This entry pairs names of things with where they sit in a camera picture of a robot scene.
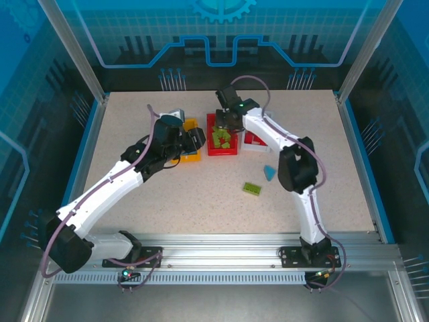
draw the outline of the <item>gear logo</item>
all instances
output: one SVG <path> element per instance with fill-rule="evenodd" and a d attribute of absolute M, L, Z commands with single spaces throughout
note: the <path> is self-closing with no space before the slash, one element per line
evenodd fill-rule
<path fill-rule="evenodd" d="M 37 0 L 1 0 L 0 9 L 8 9 L 18 26 L 28 33 L 39 20 Z"/>
<path fill-rule="evenodd" d="M 211 23 L 241 19 L 243 13 L 250 12 L 251 5 L 256 5 L 256 0 L 191 0 L 194 13 L 208 18 Z"/>

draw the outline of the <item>speckled tabletop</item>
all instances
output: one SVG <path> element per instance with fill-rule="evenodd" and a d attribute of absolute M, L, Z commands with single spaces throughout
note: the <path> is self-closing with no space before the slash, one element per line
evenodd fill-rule
<path fill-rule="evenodd" d="M 261 105 L 265 91 L 239 91 Z M 111 93 L 85 189 L 118 161 L 125 149 L 148 134 L 150 103 L 155 111 L 181 108 L 206 131 L 206 114 L 220 108 L 214 91 Z M 329 231 L 373 230 L 371 218 L 332 91 L 272 91 L 268 110 L 297 136 L 309 136 L 326 165 L 328 180 L 318 190 L 322 220 Z M 238 156 L 207 156 L 155 174 L 122 198 L 93 232 L 112 233 L 279 233 L 300 230 L 290 193 L 263 167 L 277 168 L 273 153 L 239 150 Z M 262 186 L 256 197 L 245 182 Z"/>

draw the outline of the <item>yellow tray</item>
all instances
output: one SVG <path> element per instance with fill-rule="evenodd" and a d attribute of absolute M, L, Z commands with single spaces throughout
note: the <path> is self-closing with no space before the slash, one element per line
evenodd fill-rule
<path fill-rule="evenodd" d="M 195 127 L 198 127 L 198 122 L 196 119 L 185 119 L 185 123 L 183 125 L 183 128 L 185 131 L 189 131 L 190 129 L 193 129 Z M 196 162 L 201 161 L 201 149 L 199 149 L 196 154 L 182 154 L 180 157 L 180 162 Z M 178 160 L 171 160 L 172 164 L 176 164 Z"/>

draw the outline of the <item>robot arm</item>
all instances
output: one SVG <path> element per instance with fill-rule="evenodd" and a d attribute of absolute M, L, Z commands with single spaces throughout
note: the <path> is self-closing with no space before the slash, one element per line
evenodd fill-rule
<path fill-rule="evenodd" d="M 304 183 L 301 187 L 293 187 L 291 185 L 291 180 L 289 178 L 289 173 L 285 173 L 286 163 L 288 161 L 288 154 L 293 147 L 296 145 L 293 141 L 286 139 L 284 136 L 281 136 L 277 131 L 273 130 L 269 125 L 275 126 L 278 130 L 285 133 L 285 135 L 289 138 L 294 138 L 295 140 L 299 140 L 299 138 L 284 129 L 282 129 L 276 122 L 270 119 L 268 116 L 262 118 L 262 108 L 254 107 L 250 111 L 247 112 L 246 115 L 243 116 L 243 126 L 247 131 L 254 133 L 257 137 L 259 137 L 262 141 L 264 141 L 275 153 L 280 155 L 279 160 L 279 180 L 282 186 L 292 192 L 292 196 L 294 197 L 295 206 L 298 210 L 298 214 L 300 217 L 300 227 L 301 227 L 301 238 L 307 242 L 308 244 L 317 244 L 318 242 L 324 239 L 324 236 L 320 232 L 320 229 L 317 227 L 317 224 L 314 220 L 314 216 L 311 209 L 309 190 L 316 183 L 312 182 L 313 178 L 315 178 L 316 173 L 313 173 L 313 177 L 309 178 L 307 181 L 310 183 L 308 186 L 307 183 Z M 313 191 L 313 198 L 316 198 L 316 191 Z M 320 213 L 317 207 L 316 202 L 316 211 L 317 218 L 319 221 Z"/>
<path fill-rule="evenodd" d="M 331 242 L 322 233 L 326 230 L 320 218 L 316 191 L 313 189 L 317 182 L 318 167 L 316 160 L 299 145 L 305 145 L 314 151 L 312 140 L 308 137 L 301 139 L 268 116 L 262 115 L 259 104 L 252 99 L 242 101 L 232 85 L 217 91 L 216 95 L 223 108 L 216 111 L 219 127 L 237 131 L 246 129 L 279 154 L 278 179 L 294 197 L 300 218 L 302 254 L 309 265 L 325 258 Z M 311 206 L 310 191 L 315 214 Z"/>
<path fill-rule="evenodd" d="M 155 122 L 151 145 L 144 157 L 135 164 L 145 150 L 144 140 L 129 146 L 120 161 L 93 187 L 56 214 L 45 212 L 39 216 L 39 246 L 46 250 L 50 238 L 70 212 L 73 216 L 56 237 L 50 257 L 63 271 L 77 271 L 89 260 L 116 258 L 122 260 L 131 252 L 138 256 L 141 245 L 126 231 L 114 235 L 89 235 L 93 225 L 122 197 L 141 186 L 152 175 L 164 169 L 166 162 L 177 160 L 184 152 L 195 152 L 205 143 L 202 129 L 184 131 L 184 112 L 175 110 L 161 114 Z M 109 183 L 99 187 L 102 182 Z M 74 210 L 76 205 L 84 203 Z"/>

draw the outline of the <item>green block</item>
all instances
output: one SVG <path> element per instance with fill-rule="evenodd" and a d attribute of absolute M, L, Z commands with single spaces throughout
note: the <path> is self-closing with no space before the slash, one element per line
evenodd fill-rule
<path fill-rule="evenodd" d="M 243 191 L 246 193 L 251 193 L 252 195 L 259 196 L 262 187 L 257 186 L 256 184 L 246 182 L 243 187 Z"/>
<path fill-rule="evenodd" d="M 231 141 L 231 136 L 229 135 L 229 133 L 228 133 L 228 132 L 225 132 L 225 133 L 223 134 L 223 139 L 224 139 L 225 141 L 227 141 L 227 142 Z"/>

